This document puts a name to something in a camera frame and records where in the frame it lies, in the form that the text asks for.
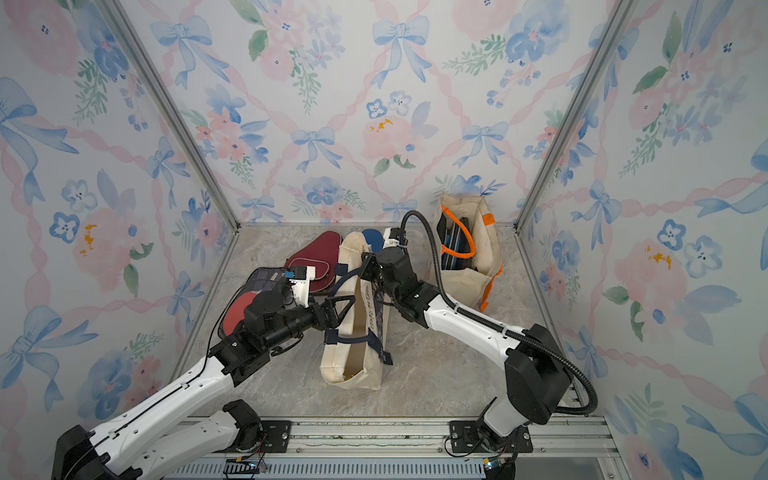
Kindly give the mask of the blue ping pong paddle case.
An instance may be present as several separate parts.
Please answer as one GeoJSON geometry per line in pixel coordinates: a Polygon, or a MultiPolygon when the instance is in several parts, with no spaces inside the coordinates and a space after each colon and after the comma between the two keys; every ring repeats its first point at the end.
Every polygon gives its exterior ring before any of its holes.
{"type": "Polygon", "coordinates": [[[362,231],[362,235],[371,253],[377,253],[384,248],[384,237],[381,231],[365,229],[362,231]]]}

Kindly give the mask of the maroon ping pong paddle case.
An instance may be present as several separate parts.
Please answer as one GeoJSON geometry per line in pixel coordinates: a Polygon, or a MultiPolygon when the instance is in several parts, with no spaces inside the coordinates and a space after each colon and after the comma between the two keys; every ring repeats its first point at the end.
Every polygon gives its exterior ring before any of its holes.
{"type": "Polygon", "coordinates": [[[326,231],[290,256],[286,260],[285,267],[314,267],[315,278],[310,282],[310,292],[312,294],[326,292],[336,282],[341,243],[342,237],[339,233],[326,231]]]}

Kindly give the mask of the cream canvas bag orange handles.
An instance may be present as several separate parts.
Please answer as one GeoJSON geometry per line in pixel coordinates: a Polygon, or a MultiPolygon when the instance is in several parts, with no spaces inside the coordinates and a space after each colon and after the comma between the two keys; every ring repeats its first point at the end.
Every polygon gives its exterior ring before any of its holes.
{"type": "Polygon", "coordinates": [[[503,272],[495,217],[479,195],[443,193],[438,213],[439,271],[445,290],[456,301],[483,311],[503,272]]]}

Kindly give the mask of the cream canvas bag navy handles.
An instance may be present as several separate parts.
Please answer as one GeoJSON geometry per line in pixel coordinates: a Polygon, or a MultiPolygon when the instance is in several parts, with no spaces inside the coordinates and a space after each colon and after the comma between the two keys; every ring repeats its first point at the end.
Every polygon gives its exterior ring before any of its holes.
{"type": "Polygon", "coordinates": [[[330,294],[354,301],[340,301],[336,308],[341,322],[326,332],[320,372],[326,383],[343,389],[380,389],[384,367],[392,363],[385,350],[389,297],[359,276],[363,255],[373,251],[364,232],[348,234],[339,247],[330,294]]]}

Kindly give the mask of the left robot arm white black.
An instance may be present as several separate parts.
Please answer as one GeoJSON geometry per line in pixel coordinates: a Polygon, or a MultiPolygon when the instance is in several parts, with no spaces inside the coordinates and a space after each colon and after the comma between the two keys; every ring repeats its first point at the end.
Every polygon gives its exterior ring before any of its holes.
{"type": "Polygon", "coordinates": [[[264,446],[267,429],[244,400],[226,403],[195,426],[177,426],[293,348],[305,331],[339,326],[354,303],[353,297],[341,296],[288,306],[278,292],[256,295],[232,332],[170,385],[91,430],[74,426],[62,434],[52,478],[159,479],[208,453],[251,452],[264,446]],[[338,309],[338,303],[344,308],[338,309]]]}

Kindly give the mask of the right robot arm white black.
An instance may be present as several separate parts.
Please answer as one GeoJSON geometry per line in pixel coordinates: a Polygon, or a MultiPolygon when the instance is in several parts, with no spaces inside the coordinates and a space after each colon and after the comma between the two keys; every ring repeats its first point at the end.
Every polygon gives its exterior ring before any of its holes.
{"type": "Polygon", "coordinates": [[[441,295],[420,280],[402,247],[364,253],[360,273],[384,289],[406,320],[449,335],[487,357],[504,373],[506,394],[485,407],[478,434],[496,445],[530,423],[546,424],[571,386],[574,374],[545,327],[508,327],[441,295]]]}

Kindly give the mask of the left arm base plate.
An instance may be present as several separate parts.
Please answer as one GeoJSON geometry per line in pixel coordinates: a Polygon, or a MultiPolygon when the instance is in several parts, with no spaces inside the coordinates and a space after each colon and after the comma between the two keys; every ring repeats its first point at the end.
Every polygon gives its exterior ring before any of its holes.
{"type": "Polygon", "coordinates": [[[216,453],[252,454],[286,453],[291,438],[293,423],[289,420],[262,420],[258,427],[248,426],[244,433],[238,433],[234,442],[216,453]]]}

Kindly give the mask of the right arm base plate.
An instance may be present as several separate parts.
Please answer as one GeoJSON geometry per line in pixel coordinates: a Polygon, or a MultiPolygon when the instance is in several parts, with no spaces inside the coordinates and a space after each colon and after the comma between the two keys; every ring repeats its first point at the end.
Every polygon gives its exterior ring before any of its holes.
{"type": "Polygon", "coordinates": [[[453,420],[445,449],[453,456],[488,453],[491,455],[532,453],[533,445],[527,426],[518,426],[510,434],[500,436],[480,420],[453,420]]]}

